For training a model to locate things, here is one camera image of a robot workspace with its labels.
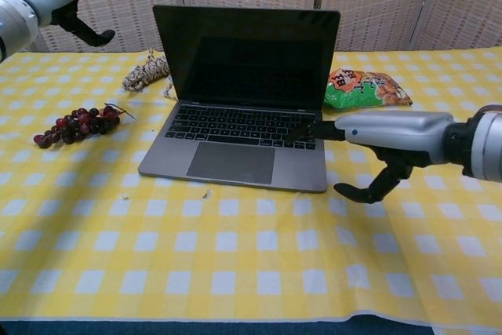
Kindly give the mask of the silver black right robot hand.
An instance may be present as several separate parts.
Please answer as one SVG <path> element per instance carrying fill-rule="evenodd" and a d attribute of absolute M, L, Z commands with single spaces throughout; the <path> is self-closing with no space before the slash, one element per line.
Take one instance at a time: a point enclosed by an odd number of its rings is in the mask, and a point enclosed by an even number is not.
<path fill-rule="evenodd" d="M 386 164 L 367 188 L 338 183 L 335 191 L 352 202 L 380 202 L 415 167 L 449 162 L 447 129 L 453 116 L 430 111 L 362 111 L 334 121 L 313 121 L 292 130 L 289 142 L 301 139 L 347 141 L 371 149 Z"/>

